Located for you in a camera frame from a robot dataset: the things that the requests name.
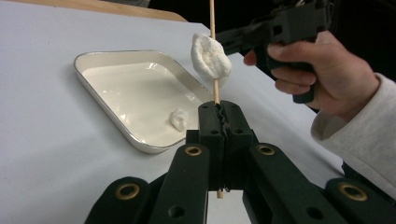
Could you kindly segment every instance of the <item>ceramic tray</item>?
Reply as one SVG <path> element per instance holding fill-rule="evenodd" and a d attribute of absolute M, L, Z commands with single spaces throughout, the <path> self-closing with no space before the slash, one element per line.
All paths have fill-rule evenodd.
<path fill-rule="evenodd" d="M 170 122 L 177 109 L 198 128 L 198 106 L 212 94 L 171 57 L 155 50 L 91 52 L 77 56 L 84 87 L 134 147 L 162 152 L 184 140 Z"/>

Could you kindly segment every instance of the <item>white lump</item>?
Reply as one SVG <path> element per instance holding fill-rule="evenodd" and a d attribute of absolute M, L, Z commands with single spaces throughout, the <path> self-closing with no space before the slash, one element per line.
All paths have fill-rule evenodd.
<path fill-rule="evenodd" d="M 195 71 L 204 81 L 212 83 L 213 79 L 217 79 L 220 87 L 233 69 L 222 45 L 203 34 L 192 37 L 191 59 Z"/>
<path fill-rule="evenodd" d="M 188 118 L 189 113 L 178 108 L 175 112 L 171 114 L 171 123 L 179 132 L 183 132 L 184 130 L 186 130 Z"/>

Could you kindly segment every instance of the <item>white table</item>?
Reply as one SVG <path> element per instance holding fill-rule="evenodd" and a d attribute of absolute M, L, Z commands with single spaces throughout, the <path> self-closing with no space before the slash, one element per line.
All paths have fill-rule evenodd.
<path fill-rule="evenodd" d="M 0 1 L 0 223 L 83 223 L 105 188 L 124 176 L 167 172 L 175 153 L 136 150 L 79 83 L 73 60 L 90 51 L 156 49 L 187 69 L 202 24 Z M 240 105 L 261 142 L 274 144 L 315 184 L 341 160 L 310 137 L 315 116 L 271 78 L 231 56 L 220 98 Z M 216 200 L 208 223 L 248 223 L 241 193 Z"/>

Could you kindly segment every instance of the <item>wooden stick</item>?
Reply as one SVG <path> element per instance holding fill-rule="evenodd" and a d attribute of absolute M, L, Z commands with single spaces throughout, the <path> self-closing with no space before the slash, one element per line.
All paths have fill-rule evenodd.
<path fill-rule="evenodd" d="M 210 37 L 216 39 L 215 32 L 215 0 L 210 0 Z M 215 96 L 215 104 L 220 104 L 219 98 L 219 81 L 215 78 L 213 79 L 213 95 Z"/>

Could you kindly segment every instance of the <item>hand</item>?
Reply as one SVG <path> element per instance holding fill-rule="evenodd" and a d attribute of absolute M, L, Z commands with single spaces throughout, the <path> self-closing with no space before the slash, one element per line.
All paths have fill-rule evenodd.
<path fill-rule="evenodd" d="M 346 121 L 353 119 L 379 88 L 379 80 L 370 65 L 348 52 L 328 31 L 319 33 L 316 43 L 270 44 L 267 51 L 275 60 L 310 63 L 315 70 L 313 74 L 286 66 L 273 69 L 277 89 L 302 94 L 316 83 L 314 101 L 307 105 Z M 256 60 L 251 51 L 244 62 L 254 65 Z"/>

